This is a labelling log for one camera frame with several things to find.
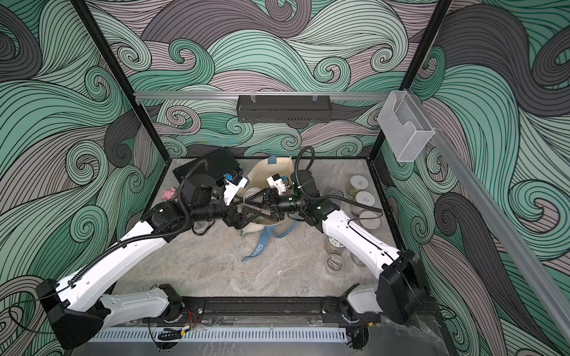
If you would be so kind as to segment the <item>clear red label jar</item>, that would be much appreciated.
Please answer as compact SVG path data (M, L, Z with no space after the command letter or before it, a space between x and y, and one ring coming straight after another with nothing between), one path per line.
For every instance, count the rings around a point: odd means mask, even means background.
M345 269L344 260L341 255L330 254L325 259L325 270L330 275L336 275Z

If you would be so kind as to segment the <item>green label seed jar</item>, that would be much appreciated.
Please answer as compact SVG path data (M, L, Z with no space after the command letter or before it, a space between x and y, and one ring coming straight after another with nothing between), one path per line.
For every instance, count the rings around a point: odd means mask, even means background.
M369 186L368 178L356 174L350 177L347 182L347 196L353 199L360 191L364 191Z

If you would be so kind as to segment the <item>beige canvas tote bag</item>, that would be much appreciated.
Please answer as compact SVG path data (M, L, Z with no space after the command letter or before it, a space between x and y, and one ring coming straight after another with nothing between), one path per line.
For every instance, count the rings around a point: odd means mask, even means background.
M252 170L248 173L247 178L249 180L249 185L247 188L242 189L239 194L242 194L244 199L249 200L249 198L253 197L255 194L266 188L270 188L267 178L276 174L281 178L289 178L293 173L293 169L293 161L290 157L269 157L261 160L259 163L255 164ZM260 195L253 200L254 205L250 203L245 205L248 208L261 212L262 216L255 218L251 223L240 230L243 237L254 232L261 233L254 251L250 255L244 257L242 259L243 262L256 258L268 246L272 238L281 239L286 237L294 231L297 226L297 222L288 218L286 213L283 213L283 217L279 220L277 218L271 220L264 217L263 215L270 216L271 214L277 215L277 213L274 208L263 204L262 200L263 198Z

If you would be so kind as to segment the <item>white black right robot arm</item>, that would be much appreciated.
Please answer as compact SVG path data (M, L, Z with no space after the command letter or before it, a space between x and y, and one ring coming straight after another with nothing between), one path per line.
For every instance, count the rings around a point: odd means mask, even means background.
M246 197L243 202L268 211L267 219L277 220L289 213L299 214L327 236L338 240L373 273L375 286L356 286L347 292L350 315L382 314L395 323L406 323L427 295L427 277L421 260L412 251L389 246L372 236L332 200L305 197L304 194L280 196L266 188Z

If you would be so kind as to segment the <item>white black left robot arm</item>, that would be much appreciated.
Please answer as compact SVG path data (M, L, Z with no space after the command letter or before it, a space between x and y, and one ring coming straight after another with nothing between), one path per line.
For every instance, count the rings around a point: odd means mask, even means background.
M37 288L56 339L65 350L75 349L102 329L137 319L178 322L184 315L182 297L169 284L146 292L111 295L108 289L141 260L161 249L194 222L222 220L242 229L258 216L256 210L224 203L194 207L188 214L176 202L163 202L94 261L61 280L46 280Z

